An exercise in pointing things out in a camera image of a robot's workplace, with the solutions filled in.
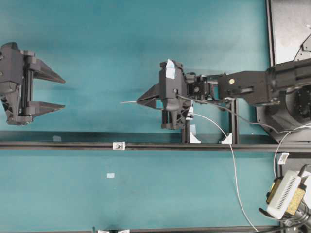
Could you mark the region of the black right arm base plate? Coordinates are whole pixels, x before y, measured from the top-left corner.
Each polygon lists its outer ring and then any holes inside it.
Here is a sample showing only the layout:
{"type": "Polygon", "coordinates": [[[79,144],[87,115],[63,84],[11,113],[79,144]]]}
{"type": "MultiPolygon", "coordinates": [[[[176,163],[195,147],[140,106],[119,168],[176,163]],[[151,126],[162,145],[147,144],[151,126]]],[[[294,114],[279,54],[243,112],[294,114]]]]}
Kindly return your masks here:
{"type": "Polygon", "coordinates": [[[292,131],[285,139],[290,143],[311,141],[311,87],[280,91],[279,104],[257,107],[257,122],[275,141],[292,131]]]}

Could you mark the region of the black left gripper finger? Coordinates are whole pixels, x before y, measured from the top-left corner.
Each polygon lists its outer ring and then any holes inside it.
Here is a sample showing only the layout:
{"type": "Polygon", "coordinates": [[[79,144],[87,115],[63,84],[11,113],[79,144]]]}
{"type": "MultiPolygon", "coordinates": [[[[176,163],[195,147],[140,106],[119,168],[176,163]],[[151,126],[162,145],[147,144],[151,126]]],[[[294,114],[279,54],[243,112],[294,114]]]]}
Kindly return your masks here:
{"type": "Polygon", "coordinates": [[[33,73],[34,78],[47,80],[49,82],[65,84],[66,81],[54,72],[42,60],[36,58],[34,52],[24,51],[24,62],[27,70],[33,73]]]}
{"type": "Polygon", "coordinates": [[[29,101],[26,106],[26,115],[38,117],[40,115],[55,112],[64,108],[65,106],[60,104],[42,101],[29,101]]]}

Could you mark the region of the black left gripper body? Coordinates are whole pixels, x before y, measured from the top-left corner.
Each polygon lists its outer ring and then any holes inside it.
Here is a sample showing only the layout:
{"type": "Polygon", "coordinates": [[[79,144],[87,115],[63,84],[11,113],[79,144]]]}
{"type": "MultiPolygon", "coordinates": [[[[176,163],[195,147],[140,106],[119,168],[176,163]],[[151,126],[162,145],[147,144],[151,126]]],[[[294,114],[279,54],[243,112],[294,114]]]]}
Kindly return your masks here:
{"type": "Polygon", "coordinates": [[[30,116],[23,114],[22,85],[24,75],[24,55],[16,42],[0,47],[0,100],[7,116],[7,124],[27,125],[30,116]]]}

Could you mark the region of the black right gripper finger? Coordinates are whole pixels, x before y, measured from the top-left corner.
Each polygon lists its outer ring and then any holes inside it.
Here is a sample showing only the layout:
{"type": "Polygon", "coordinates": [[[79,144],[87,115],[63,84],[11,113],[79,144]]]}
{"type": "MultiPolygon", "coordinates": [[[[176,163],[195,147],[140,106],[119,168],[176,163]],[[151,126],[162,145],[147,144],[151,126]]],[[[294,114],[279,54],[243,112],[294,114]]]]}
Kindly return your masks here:
{"type": "Polygon", "coordinates": [[[158,104],[157,98],[149,98],[149,99],[143,99],[143,100],[137,100],[137,104],[153,108],[153,109],[162,109],[162,104],[158,104]]]}
{"type": "Polygon", "coordinates": [[[159,84],[153,85],[148,91],[146,91],[142,96],[140,96],[137,101],[150,100],[153,98],[158,98],[160,95],[159,84]]]}

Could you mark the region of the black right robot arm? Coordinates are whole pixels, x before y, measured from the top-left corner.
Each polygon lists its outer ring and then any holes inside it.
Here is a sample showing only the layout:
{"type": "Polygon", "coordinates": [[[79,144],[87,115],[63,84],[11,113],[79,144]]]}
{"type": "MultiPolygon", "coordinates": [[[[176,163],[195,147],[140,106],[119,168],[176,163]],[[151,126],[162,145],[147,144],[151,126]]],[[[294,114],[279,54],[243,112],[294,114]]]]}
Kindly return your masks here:
{"type": "Polygon", "coordinates": [[[293,60],[266,71],[197,75],[186,73],[174,60],[160,63],[159,82],[137,99],[137,103],[157,108],[162,102],[164,129],[184,129],[192,101],[203,104],[230,104],[236,98],[252,106],[280,105],[281,95],[311,84],[311,60],[293,60]]]}

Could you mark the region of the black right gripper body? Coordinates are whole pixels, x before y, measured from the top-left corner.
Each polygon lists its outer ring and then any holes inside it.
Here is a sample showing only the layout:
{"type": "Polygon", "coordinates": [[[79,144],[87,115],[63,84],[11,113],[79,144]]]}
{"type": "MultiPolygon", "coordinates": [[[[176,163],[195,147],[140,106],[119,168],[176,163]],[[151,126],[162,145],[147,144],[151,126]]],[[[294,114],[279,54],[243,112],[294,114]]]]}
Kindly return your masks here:
{"type": "Polygon", "coordinates": [[[187,79],[183,65],[168,59],[160,64],[159,97],[163,104],[163,129],[184,129],[186,117],[190,108],[190,101],[180,98],[187,96],[187,79]]]}

